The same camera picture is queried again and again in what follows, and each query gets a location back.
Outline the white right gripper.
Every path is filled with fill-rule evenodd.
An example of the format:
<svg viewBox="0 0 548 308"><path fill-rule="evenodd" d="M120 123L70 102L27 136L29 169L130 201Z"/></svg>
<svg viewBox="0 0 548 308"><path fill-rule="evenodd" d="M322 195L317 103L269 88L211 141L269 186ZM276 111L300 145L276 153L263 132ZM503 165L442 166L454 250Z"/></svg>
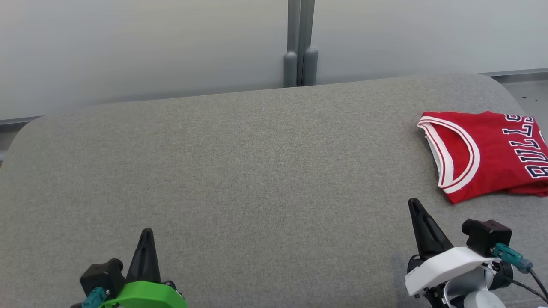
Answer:
<svg viewBox="0 0 548 308"><path fill-rule="evenodd" d="M408 201L418 254L408 262L405 287L411 297L429 300L497 300L492 263L467 247L455 247L421 201Z"/></svg>

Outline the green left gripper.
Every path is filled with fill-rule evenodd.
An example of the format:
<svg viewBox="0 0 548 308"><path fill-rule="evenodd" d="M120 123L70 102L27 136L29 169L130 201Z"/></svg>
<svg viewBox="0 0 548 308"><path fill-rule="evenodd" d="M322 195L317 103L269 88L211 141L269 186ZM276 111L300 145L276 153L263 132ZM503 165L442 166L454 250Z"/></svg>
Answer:
<svg viewBox="0 0 548 308"><path fill-rule="evenodd" d="M153 230L141 232L120 294L100 308L188 308L172 281L162 283Z"/></svg>

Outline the red and white basketball jersey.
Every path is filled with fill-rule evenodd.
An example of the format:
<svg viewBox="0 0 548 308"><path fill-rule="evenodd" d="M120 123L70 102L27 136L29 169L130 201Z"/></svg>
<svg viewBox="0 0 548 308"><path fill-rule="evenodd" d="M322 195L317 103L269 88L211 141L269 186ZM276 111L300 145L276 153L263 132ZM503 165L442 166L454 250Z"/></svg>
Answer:
<svg viewBox="0 0 548 308"><path fill-rule="evenodd" d="M533 117L423 113L417 126L452 204L497 192L548 197L548 144Z"/></svg>

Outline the grey double partition post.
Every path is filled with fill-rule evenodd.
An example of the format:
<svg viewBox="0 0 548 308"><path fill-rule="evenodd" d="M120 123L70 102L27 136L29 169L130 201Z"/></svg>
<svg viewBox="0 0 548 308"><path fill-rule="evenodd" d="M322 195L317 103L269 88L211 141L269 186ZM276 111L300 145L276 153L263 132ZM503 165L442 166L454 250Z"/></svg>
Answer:
<svg viewBox="0 0 548 308"><path fill-rule="evenodd" d="M312 47L315 0L287 0L286 54L283 86L313 86L317 82L319 51Z"/></svg>

